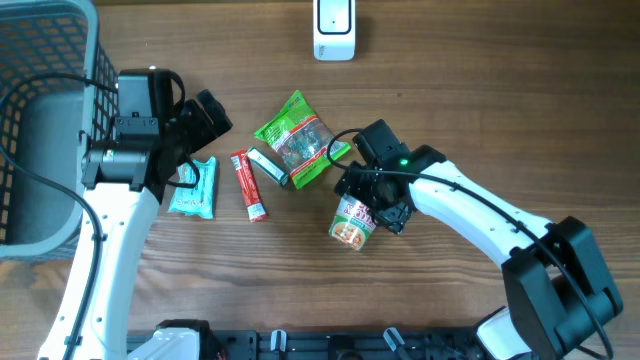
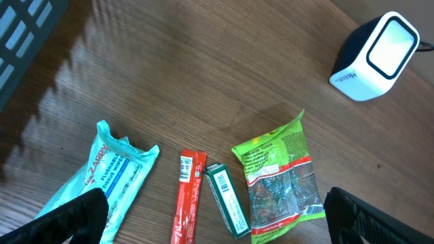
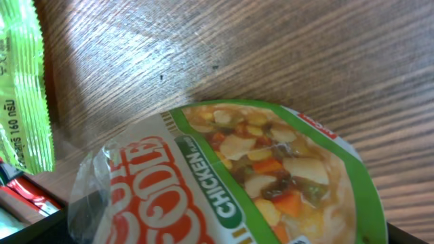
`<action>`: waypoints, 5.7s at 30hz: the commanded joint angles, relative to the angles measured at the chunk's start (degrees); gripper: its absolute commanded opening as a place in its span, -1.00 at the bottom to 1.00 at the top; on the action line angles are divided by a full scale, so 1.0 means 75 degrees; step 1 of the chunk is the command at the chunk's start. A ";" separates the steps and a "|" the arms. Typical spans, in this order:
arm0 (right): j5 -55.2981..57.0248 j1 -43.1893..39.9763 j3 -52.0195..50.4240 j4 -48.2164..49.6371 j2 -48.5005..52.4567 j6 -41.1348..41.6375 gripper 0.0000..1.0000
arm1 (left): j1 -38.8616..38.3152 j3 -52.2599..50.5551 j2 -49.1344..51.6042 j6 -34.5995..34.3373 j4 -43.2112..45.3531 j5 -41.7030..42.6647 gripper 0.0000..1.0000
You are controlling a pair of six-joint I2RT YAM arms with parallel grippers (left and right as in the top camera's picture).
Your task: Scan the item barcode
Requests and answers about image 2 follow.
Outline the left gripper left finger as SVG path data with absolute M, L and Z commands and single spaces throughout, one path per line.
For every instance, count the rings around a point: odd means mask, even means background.
M 3 244 L 99 243 L 109 212 L 100 188 L 94 188 L 1 237 Z

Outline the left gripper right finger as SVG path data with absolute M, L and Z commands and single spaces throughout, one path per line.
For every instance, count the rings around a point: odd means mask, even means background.
M 349 192 L 333 187 L 324 203 L 332 244 L 433 244 L 433 238 Z

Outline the teal snack packet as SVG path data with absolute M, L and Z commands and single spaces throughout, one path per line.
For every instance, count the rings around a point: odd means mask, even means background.
M 104 120 L 99 121 L 96 128 L 87 163 L 54 194 L 37 217 L 93 188 L 101 188 L 108 202 L 108 217 L 100 242 L 109 244 L 114 241 L 160 150 L 157 145 L 148 151 L 141 150 L 132 146 L 128 137 L 112 137 Z

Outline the green haribo candy bag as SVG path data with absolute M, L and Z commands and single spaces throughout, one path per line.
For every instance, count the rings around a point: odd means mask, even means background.
M 299 222 L 326 215 L 302 117 L 231 149 L 243 165 L 253 244 L 267 243 Z

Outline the red snack bar wrapper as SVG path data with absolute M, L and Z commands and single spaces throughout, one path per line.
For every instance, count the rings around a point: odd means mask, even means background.
M 193 244 L 199 196 L 207 154 L 182 149 L 176 211 L 172 226 L 171 244 Z

